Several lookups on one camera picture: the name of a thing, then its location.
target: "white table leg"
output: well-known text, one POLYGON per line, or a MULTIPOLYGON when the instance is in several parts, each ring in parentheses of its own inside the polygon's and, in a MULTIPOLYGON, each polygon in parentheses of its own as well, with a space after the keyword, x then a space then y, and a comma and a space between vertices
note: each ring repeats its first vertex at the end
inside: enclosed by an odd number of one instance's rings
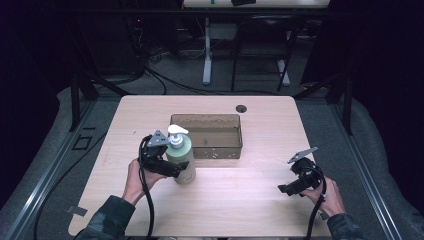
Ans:
POLYGON ((211 37, 210 37, 210 23, 209 18, 205 19, 205 68, 203 69, 203 84, 211 84, 211 71, 212 71, 212 53, 211 53, 211 37))

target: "sleeve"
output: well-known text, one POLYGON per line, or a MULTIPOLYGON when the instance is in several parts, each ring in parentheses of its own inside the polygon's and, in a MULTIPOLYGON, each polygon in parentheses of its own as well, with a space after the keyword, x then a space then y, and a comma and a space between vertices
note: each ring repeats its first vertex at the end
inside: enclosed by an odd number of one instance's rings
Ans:
POLYGON ((327 221, 327 226, 330 229, 331 236, 334 240, 351 239, 361 240, 365 239, 361 228, 355 222, 353 217, 349 214, 337 214, 330 217, 327 221))
POLYGON ((131 203, 110 196, 74 239, 124 239, 125 229, 134 211, 131 203))

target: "pump bottle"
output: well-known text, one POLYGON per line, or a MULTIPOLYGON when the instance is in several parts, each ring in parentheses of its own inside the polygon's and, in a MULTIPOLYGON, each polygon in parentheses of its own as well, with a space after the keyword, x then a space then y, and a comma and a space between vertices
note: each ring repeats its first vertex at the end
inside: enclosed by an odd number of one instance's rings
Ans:
POLYGON ((172 124, 168 127, 170 144, 166 150, 168 161, 173 163, 189 162, 187 169, 181 171, 178 178, 174 180, 179 184, 189 184, 196 177, 196 167, 194 165, 194 156, 191 139, 186 135, 188 130, 172 124))

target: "human hand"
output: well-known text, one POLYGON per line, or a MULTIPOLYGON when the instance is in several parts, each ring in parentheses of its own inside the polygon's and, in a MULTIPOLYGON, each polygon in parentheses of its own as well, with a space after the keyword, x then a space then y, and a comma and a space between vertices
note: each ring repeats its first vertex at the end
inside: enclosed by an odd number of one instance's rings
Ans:
MULTIPOLYGON (((141 185, 140 177, 138 174, 139 170, 140 164, 136 158, 128 165, 127 182, 125 184, 124 193, 122 195, 122 199, 126 200, 134 206, 144 196, 143 186, 141 185)), ((147 187, 149 190, 152 189, 153 185, 155 185, 157 181, 162 178, 166 178, 164 175, 152 173, 149 170, 144 170, 144 174, 146 176, 147 187)))
MULTIPOLYGON (((343 205, 343 199, 340 195, 339 187, 336 182, 332 179, 325 177, 327 183, 327 191, 325 193, 325 201, 321 204, 320 210, 325 212, 328 217, 332 217, 336 214, 346 213, 346 210, 343 205)), ((319 185, 316 189, 306 189, 301 192, 301 194, 307 196, 314 204, 317 203, 319 196, 322 192, 322 185, 319 185)))

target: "black cable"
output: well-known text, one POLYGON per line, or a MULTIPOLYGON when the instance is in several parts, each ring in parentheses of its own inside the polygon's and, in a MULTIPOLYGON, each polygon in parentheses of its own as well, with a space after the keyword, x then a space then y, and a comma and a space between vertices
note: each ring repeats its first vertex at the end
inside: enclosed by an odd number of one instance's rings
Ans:
POLYGON ((318 198, 318 201, 315 204, 314 209, 312 210, 311 215, 309 217, 308 232, 306 234, 306 237, 304 238, 305 240, 309 240, 309 239, 311 239, 312 227, 314 225, 315 216, 316 216, 316 214, 318 212, 318 209, 321 207, 321 204, 325 201, 325 193, 327 192, 327 182, 325 181, 325 177, 321 173, 321 171, 318 171, 315 168, 305 168, 305 169, 310 169, 310 170, 315 171, 316 173, 318 173, 320 175, 321 181, 322 181, 322 191, 321 191, 321 194, 320 194, 320 196, 318 198))
POLYGON ((225 95, 227 93, 230 94, 234 94, 234 93, 242 93, 242 92, 256 92, 256 93, 264 93, 264 94, 269 94, 269 95, 275 95, 275 96, 279 96, 279 94, 276 93, 272 93, 272 92, 267 92, 267 91, 257 91, 257 90, 244 90, 244 91, 224 91, 224 90, 215 90, 215 91, 211 91, 211 90, 204 90, 204 89, 198 89, 198 88, 193 88, 193 87, 189 87, 186 85, 183 85, 181 83, 178 83, 166 76, 161 75, 160 73, 156 72, 155 70, 149 68, 148 66, 146 66, 146 71, 155 76, 155 77, 161 77, 162 79, 164 79, 165 81, 181 88, 184 89, 186 91, 192 92, 192 93, 196 93, 196 94, 201 94, 201 95, 225 95))
POLYGON ((72 164, 71 167, 68 168, 68 170, 66 170, 66 172, 62 175, 62 177, 59 178, 59 180, 53 185, 53 187, 49 190, 49 192, 47 193, 46 197, 44 198, 43 202, 40 205, 40 209, 37 212, 37 215, 35 217, 35 222, 34 222, 34 232, 33 232, 33 237, 34 240, 37 240, 37 233, 38 233, 38 222, 40 221, 40 217, 41 217, 41 213, 43 212, 43 208, 47 203, 47 200, 49 199, 50 195, 53 193, 53 191, 56 189, 56 187, 59 185, 59 183, 61 183, 61 181, 68 175, 68 173, 79 163, 81 162, 81 160, 106 136, 106 133, 104 133, 102 136, 100 136, 100 138, 94 143, 93 146, 91 146, 91 148, 89 148, 84 155, 82 155, 74 164, 72 164))
POLYGON ((152 74, 152 73, 151 73, 151 75, 152 75, 153 77, 155 77, 155 78, 159 81, 159 83, 162 85, 162 87, 163 87, 163 93, 162 93, 162 95, 166 95, 167 90, 166 90, 165 83, 163 83, 163 81, 162 81, 162 80, 160 80, 160 78, 159 78, 156 74, 152 74))
POLYGON ((121 85, 121 84, 126 84, 126 83, 130 83, 130 82, 134 82, 135 80, 139 79, 140 77, 142 77, 144 74, 143 72, 135 72, 133 73, 129 78, 125 78, 125 79, 120 79, 120 80, 107 80, 108 82, 115 84, 115 85, 121 85))
POLYGON ((149 240, 152 236, 154 222, 155 222, 155 207, 153 205, 152 196, 150 195, 149 187, 147 186, 146 182, 146 176, 144 173, 144 166, 143 161, 141 161, 143 156, 143 148, 145 144, 152 138, 152 135, 149 135, 147 137, 144 137, 143 140, 140 143, 140 147, 138 150, 138 162, 140 164, 140 169, 138 172, 138 176, 140 178, 141 184, 143 186, 143 192, 146 195, 147 203, 149 205, 149 212, 150 212, 150 223, 149 223, 149 232, 147 233, 146 240, 149 240))

